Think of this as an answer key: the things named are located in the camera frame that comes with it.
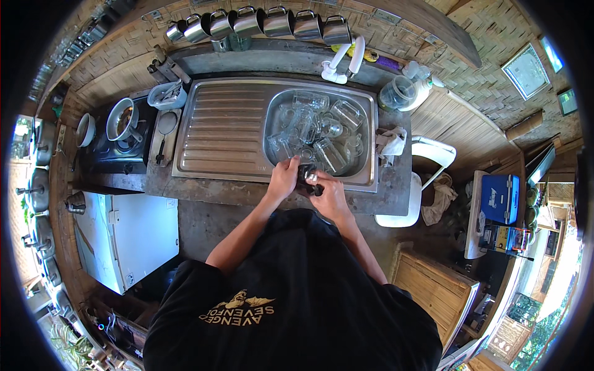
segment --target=gas stove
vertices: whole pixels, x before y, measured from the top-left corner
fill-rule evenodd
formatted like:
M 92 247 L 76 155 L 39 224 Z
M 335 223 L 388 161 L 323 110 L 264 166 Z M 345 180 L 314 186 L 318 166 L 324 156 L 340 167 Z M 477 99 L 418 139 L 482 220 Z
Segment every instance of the gas stove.
M 159 112 L 149 106 L 147 97 L 134 99 L 138 108 L 136 130 L 143 136 L 138 142 L 132 135 L 122 141 L 109 141 L 105 127 L 114 104 L 109 104 L 91 112 L 95 118 L 95 137 L 92 142 L 80 149 L 79 164 L 84 173 L 106 174 L 146 174 L 149 149 L 152 142 L 154 123 Z

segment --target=black t-shirt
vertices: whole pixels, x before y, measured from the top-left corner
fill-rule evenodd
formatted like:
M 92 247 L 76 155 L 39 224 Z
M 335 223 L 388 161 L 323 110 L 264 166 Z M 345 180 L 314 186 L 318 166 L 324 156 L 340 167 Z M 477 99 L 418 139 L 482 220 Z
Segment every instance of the black t-shirt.
M 277 213 L 230 277 L 198 261 L 180 265 L 144 366 L 433 371 L 437 326 L 407 294 L 367 275 L 314 212 Z

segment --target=white pipe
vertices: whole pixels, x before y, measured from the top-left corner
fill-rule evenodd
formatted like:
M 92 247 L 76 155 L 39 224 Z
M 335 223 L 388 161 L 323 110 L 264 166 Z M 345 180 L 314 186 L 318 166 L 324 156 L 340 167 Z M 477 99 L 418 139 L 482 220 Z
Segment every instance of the white pipe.
M 322 66 L 324 70 L 322 71 L 322 78 L 327 81 L 331 81 L 337 84 L 346 84 L 348 80 L 348 76 L 346 74 L 338 74 L 336 73 L 336 68 L 340 61 L 345 57 L 346 52 L 349 50 L 352 44 L 342 44 L 338 52 L 332 61 L 324 61 L 322 62 Z M 357 35 L 355 38 L 355 51 L 353 53 L 353 58 L 349 65 L 349 76 L 352 74 L 356 74 L 359 72 L 359 68 L 361 67 L 361 63 L 363 62 L 363 54 L 365 53 L 365 39 L 361 35 Z
M 338 64 L 345 57 L 345 54 L 349 50 L 351 45 L 352 44 L 342 44 L 341 45 L 340 49 L 338 49 L 338 52 L 336 52 L 336 55 L 334 56 L 334 58 L 332 58 L 332 62 L 330 62 L 330 66 L 329 66 L 330 69 L 336 69 L 336 67 L 338 67 Z
M 361 64 L 363 63 L 363 54 L 365 53 L 365 38 L 362 35 L 357 35 L 355 39 L 355 51 L 353 52 L 353 59 L 350 60 L 349 71 L 353 74 L 359 72 Z

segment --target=hand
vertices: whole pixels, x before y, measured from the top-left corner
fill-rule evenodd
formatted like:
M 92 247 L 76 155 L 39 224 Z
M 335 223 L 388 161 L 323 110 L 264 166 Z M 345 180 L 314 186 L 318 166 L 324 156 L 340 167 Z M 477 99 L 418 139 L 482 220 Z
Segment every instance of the hand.
M 324 187 L 324 192 L 319 197 L 308 195 L 311 204 L 336 225 L 350 219 L 353 214 L 346 204 L 345 186 L 342 182 L 321 170 L 316 170 L 316 174 L 318 175 L 317 181 L 313 182 L 308 179 L 306 182 L 311 185 L 321 185 Z
M 272 170 L 266 197 L 275 202 L 277 206 L 295 189 L 300 162 L 299 156 L 287 158 L 285 161 L 277 163 Z

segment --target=tiled floor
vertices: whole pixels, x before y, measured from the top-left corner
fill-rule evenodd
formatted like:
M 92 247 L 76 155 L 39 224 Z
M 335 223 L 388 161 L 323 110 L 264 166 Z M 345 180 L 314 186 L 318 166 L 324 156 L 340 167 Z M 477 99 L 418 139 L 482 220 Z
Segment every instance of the tiled floor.
M 181 254 L 205 261 L 214 247 L 251 211 L 252 207 L 179 201 L 179 239 Z M 373 215 L 355 215 L 357 225 L 380 266 L 389 274 L 397 236 L 405 230 L 380 227 Z

